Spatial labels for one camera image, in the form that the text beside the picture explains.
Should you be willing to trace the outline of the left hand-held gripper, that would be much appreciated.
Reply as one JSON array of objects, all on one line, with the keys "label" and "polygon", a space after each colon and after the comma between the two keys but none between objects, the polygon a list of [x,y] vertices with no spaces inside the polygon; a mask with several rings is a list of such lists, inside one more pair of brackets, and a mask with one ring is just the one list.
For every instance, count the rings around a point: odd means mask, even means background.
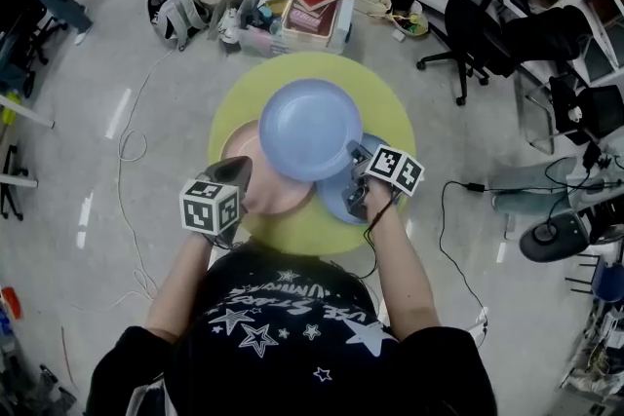
[{"label": "left hand-held gripper", "polygon": [[247,210],[243,202],[253,173],[253,160],[237,156],[209,165],[188,179],[179,193],[184,229],[203,235],[212,246],[233,248]]}]

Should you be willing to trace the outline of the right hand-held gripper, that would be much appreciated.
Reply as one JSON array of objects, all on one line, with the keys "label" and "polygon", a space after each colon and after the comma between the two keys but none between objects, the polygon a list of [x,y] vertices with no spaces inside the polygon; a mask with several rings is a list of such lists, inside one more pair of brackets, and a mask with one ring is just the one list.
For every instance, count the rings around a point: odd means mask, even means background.
[{"label": "right hand-held gripper", "polygon": [[364,202],[371,178],[385,182],[393,200],[401,195],[414,195],[425,168],[411,154],[386,144],[379,144],[371,152],[355,140],[349,141],[346,149],[353,167],[351,181],[342,191],[342,200],[352,216],[367,217]]}]

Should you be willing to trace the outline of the blue big plate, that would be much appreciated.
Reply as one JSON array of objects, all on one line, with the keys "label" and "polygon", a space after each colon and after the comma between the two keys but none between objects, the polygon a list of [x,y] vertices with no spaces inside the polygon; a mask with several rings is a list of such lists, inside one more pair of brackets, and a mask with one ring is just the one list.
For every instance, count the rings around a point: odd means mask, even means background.
[{"label": "blue big plate", "polygon": [[[386,144],[385,141],[382,141],[375,135],[365,133],[361,142],[364,147],[366,147],[369,151],[373,152],[379,144]],[[347,185],[351,181],[351,169],[353,167],[353,163],[349,153],[347,152],[347,166],[343,168],[339,173],[334,174],[331,177],[323,179],[317,182],[317,190],[323,201],[325,207],[328,211],[334,215],[336,218],[342,220],[343,222],[351,223],[351,224],[364,224],[368,219],[368,209],[366,207],[366,199],[364,205],[367,211],[366,218],[357,218],[352,216],[346,209],[346,206],[342,200],[342,191],[347,187]],[[389,201],[396,204],[396,199],[393,200],[390,189],[390,198]]]},{"label": "blue big plate", "polygon": [[329,178],[347,167],[347,146],[360,142],[364,133],[352,97],[320,79],[300,79],[279,89],[264,106],[258,130],[269,164],[303,182]]}]

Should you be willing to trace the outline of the pink big plate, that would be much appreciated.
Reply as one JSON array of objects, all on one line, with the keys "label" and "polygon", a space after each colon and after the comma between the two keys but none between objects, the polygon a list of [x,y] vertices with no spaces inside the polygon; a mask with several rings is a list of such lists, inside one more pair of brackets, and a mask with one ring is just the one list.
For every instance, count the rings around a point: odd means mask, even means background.
[{"label": "pink big plate", "polygon": [[249,213],[287,213],[304,204],[313,192],[312,182],[291,179],[270,165],[260,144],[258,120],[245,123],[229,135],[221,149],[220,160],[239,156],[248,156],[253,162],[244,198]]}]

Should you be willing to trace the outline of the person's left forearm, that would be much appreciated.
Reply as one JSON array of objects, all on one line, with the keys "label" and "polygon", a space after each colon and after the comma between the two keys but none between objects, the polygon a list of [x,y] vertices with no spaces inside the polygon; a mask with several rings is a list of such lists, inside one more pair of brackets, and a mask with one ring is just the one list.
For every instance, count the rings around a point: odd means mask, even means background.
[{"label": "person's left forearm", "polygon": [[192,233],[181,247],[174,265],[153,300],[145,328],[174,343],[190,322],[200,284],[209,268],[213,245],[201,234]]}]

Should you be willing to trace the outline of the round table with green cloth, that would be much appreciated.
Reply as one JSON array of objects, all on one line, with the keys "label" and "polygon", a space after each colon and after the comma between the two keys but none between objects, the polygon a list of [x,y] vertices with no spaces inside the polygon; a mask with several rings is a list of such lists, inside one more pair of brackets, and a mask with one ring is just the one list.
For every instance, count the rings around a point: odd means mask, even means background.
[{"label": "round table with green cloth", "polygon": [[[347,57],[300,52],[270,58],[239,78],[215,112],[208,160],[219,160],[229,136],[240,126],[258,119],[264,105],[280,88],[306,77],[341,87],[357,105],[365,132],[416,154],[406,109],[380,77]],[[267,246],[292,254],[325,256],[350,251],[364,243],[365,227],[339,221],[317,195],[288,215],[248,214],[243,227]]]}]

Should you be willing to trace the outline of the beige plastic bin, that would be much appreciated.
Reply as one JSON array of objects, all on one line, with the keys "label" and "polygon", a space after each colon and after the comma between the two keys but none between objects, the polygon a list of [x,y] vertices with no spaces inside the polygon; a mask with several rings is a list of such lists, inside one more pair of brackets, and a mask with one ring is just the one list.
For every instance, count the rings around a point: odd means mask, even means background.
[{"label": "beige plastic bin", "polygon": [[316,17],[305,11],[296,1],[290,0],[282,19],[282,35],[290,43],[306,43],[325,48],[331,37],[336,16],[333,2],[324,6]]}]

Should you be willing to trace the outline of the round tray with yellow toys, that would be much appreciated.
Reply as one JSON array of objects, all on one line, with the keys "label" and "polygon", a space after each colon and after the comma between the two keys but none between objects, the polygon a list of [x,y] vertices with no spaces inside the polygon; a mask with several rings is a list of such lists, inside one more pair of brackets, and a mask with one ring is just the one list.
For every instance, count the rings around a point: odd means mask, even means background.
[{"label": "round tray with yellow toys", "polygon": [[423,14],[390,17],[396,29],[408,37],[419,37],[429,32],[429,23]]}]

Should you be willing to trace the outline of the black office chair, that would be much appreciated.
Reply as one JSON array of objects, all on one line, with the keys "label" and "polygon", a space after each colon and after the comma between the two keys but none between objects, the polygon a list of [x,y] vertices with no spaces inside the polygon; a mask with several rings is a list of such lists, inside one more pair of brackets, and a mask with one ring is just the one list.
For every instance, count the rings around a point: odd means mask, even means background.
[{"label": "black office chair", "polygon": [[565,64],[568,74],[580,76],[570,63],[581,56],[581,44],[592,35],[580,9],[554,7],[540,14],[498,22],[488,13],[492,1],[448,0],[445,29],[429,26],[448,50],[416,62],[420,71],[429,62],[456,63],[460,84],[460,95],[455,99],[458,106],[466,104],[467,78],[475,73],[480,75],[480,84],[486,86],[490,74],[507,78],[526,62],[548,61]]}]

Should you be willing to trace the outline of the person's black star-print shirt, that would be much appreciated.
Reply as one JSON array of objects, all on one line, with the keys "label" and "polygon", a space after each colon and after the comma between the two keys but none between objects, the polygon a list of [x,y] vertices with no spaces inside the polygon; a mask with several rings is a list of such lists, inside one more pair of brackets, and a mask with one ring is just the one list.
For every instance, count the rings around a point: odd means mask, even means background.
[{"label": "person's black star-print shirt", "polygon": [[472,336],[400,338],[366,287],[312,257],[243,246],[203,278],[168,342],[125,330],[97,365],[86,416],[497,416]]}]

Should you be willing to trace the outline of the black tripod stand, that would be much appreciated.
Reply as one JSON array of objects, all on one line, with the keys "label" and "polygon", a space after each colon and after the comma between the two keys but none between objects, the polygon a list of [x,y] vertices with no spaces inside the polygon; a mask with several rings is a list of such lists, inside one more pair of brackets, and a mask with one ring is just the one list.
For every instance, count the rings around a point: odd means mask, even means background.
[{"label": "black tripod stand", "polygon": [[[5,175],[28,177],[29,170],[17,164],[17,160],[18,147],[12,144],[9,146],[6,153],[1,173]],[[14,191],[15,188],[11,185],[0,182],[0,215],[7,220],[11,212],[18,221],[23,221],[23,213],[20,211],[18,198]]]}]

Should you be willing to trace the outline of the grey backpack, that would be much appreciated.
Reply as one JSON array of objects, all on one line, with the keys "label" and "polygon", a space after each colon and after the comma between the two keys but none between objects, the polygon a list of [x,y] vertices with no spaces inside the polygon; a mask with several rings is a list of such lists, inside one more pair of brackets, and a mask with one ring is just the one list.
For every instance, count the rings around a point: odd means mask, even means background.
[{"label": "grey backpack", "polygon": [[195,33],[209,27],[210,11],[199,0],[166,0],[152,25],[165,42],[182,52]]}]

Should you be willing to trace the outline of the white power strip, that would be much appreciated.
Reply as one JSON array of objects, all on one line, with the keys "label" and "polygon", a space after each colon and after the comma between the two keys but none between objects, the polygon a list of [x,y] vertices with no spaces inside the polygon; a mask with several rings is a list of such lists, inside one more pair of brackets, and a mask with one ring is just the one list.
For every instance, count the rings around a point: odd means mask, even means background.
[{"label": "white power strip", "polygon": [[479,313],[475,323],[468,329],[474,338],[487,332],[488,328],[488,308],[484,307]]}]

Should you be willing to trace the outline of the grey and black machine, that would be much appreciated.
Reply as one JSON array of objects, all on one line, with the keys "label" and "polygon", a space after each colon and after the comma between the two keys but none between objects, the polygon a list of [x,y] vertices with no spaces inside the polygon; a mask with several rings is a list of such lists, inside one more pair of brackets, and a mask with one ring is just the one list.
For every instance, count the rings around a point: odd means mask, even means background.
[{"label": "grey and black machine", "polygon": [[555,195],[545,218],[520,238],[522,254],[533,262],[549,263],[584,252],[591,246],[624,245],[624,155],[607,148],[595,157],[591,144],[576,158],[561,158],[545,169],[548,184],[539,191]]}]

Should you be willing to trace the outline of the black mesh visitor chair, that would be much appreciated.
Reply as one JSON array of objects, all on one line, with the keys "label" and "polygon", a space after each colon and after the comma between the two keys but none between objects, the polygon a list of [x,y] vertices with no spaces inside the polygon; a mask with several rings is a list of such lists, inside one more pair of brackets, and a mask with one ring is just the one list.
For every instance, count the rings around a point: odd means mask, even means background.
[{"label": "black mesh visitor chair", "polygon": [[[624,127],[624,97],[613,85],[591,87],[574,69],[540,82],[522,68],[513,79],[520,97],[519,106],[535,106],[545,116],[547,133],[528,136],[528,144],[537,151],[555,153],[555,139],[565,137],[577,146],[588,142],[598,145],[602,139]],[[580,107],[582,120],[570,121],[567,111]]]}]

